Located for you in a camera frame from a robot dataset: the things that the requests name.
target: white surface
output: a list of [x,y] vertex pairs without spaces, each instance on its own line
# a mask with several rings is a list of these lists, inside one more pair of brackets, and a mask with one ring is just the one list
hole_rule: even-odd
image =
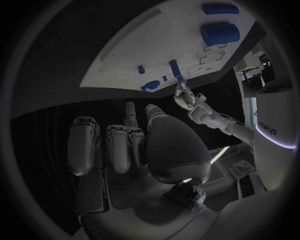
[[[236,5],[239,14],[206,15],[201,0],[165,1],[143,12],[104,46],[80,87],[140,91],[146,83],[159,80],[158,88],[147,89],[147,92],[154,92],[177,83],[169,65],[173,59],[177,60],[186,80],[221,70],[255,22],[237,3],[223,2]],[[225,47],[220,44],[206,48],[201,26],[224,22],[237,26],[240,40]],[[145,68],[145,74],[139,74],[140,65]],[[163,76],[167,76],[167,82],[163,81]]]

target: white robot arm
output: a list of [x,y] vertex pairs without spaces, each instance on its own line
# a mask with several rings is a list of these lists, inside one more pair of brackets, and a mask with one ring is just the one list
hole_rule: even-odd
[[195,104],[192,104],[189,99],[184,98],[186,98],[186,95],[181,95],[179,98],[181,99],[181,101],[176,100],[175,98],[175,102],[182,108],[189,111],[188,116],[195,123],[204,124],[212,129],[219,128],[223,133],[227,135],[234,135],[238,139],[246,142],[253,147],[253,139],[255,133],[254,130],[237,124],[237,122],[232,118],[221,116],[207,103],[205,103],[207,98],[201,93],[199,93],[195,98]]

